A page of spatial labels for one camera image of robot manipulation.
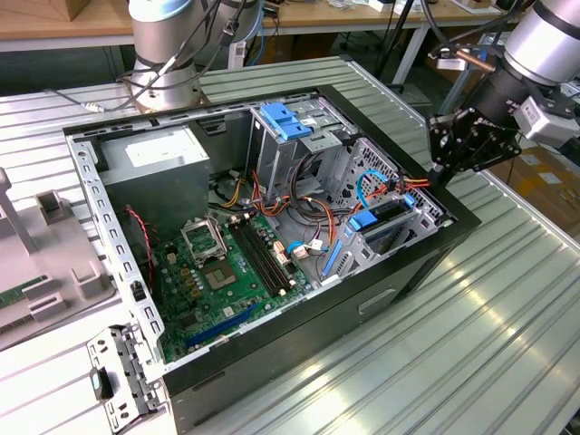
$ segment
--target blue pcie slot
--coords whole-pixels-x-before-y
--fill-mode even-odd
[[[242,324],[247,319],[250,318],[252,311],[256,308],[256,304],[253,304],[246,308],[243,312],[236,314],[230,319],[224,320],[221,324],[217,324],[212,326],[208,330],[204,331],[203,333],[198,333],[193,337],[189,337],[185,340],[186,347],[192,347],[196,344],[200,344],[209,340],[210,338],[215,337],[216,335],[220,335],[224,331],[228,330],[229,328],[236,326],[237,324]]]
[[[334,261],[338,257],[338,253],[341,251],[342,247],[343,247],[343,242],[341,240],[336,242],[336,246],[333,249],[333,253],[330,255],[330,258],[328,259],[328,262],[326,263],[326,266],[324,267],[323,276],[327,276],[328,272],[330,272],[330,268],[333,266]]]

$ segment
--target workbench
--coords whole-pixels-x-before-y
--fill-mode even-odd
[[[481,25],[496,14],[470,14],[450,0],[439,0],[431,7],[440,27]],[[352,10],[338,10],[326,0],[313,4],[289,3],[280,6],[278,34],[323,34],[385,30],[390,12],[377,12],[357,5]],[[393,14],[391,29],[399,20]],[[275,32],[273,20],[266,18],[264,34]],[[403,26],[413,29],[401,65],[392,82],[403,83],[429,31],[423,13],[411,13]],[[131,18],[125,0],[91,0],[72,22],[0,10],[0,52],[49,50],[133,44]]]
[[[358,64],[280,63],[202,78],[213,102],[333,84],[425,168],[424,121]],[[113,106],[118,85],[69,90]],[[94,114],[52,94],[0,99],[0,166],[20,209],[56,189],[101,255],[61,129]],[[482,224],[421,289],[191,433],[550,433],[580,407],[580,246],[487,172],[449,190]],[[118,295],[0,353],[0,433],[108,433],[85,342],[129,314]],[[175,433],[168,411],[130,435]]]

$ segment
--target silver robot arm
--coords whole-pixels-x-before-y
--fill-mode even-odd
[[[198,77],[219,49],[257,33],[264,0],[130,0],[137,61],[125,83],[141,111],[198,104]],[[193,57],[208,46],[208,66],[197,71]]]
[[[515,157],[521,152],[518,132],[562,146],[579,127],[575,104],[559,85],[578,72],[580,1],[536,1],[463,104],[450,115],[429,119],[431,184],[446,185],[457,172]]]

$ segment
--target aluminum profile table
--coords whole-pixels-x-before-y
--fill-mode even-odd
[[[213,102],[323,83],[430,165],[421,117],[356,63],[202,79]],[[126,98],[116,85],[69,93],[110,106]],[[131,113],[90,114],[47,94],[0,99],[0,166],[16,207],[57,189],[102,254],[61,128]],[[483,223],[419,292],[191,433],[558,433],[580,407],[580,246],[488,173],[459,175],[449,190]],[[108,433],[84,343],[128,316],[116,295],[0,353],[0,433]],[[172,428],[165,411],[130,434]]]

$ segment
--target wooden table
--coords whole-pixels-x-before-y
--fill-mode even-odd
[[[497,15],[474,15],[439,0],[431,7],[441,27],[480,25]],[[314,4],[286,3],[281,6],[279,34],[321,34],[384,30],[389,12],[379,13],[368,6],[338,10],[325,0]],[[391,28],[398,21],[394,14]],[[404,82],[429,25],[423,14],[409,15],[404,28],[414,29],[393,82]],[[0,52],[132,44],[131,18],[125,0],[92,0],[74,21],[62,22],[37,16],[0,11]],[[275,31],[273,20],[265,19],[264,34]]]

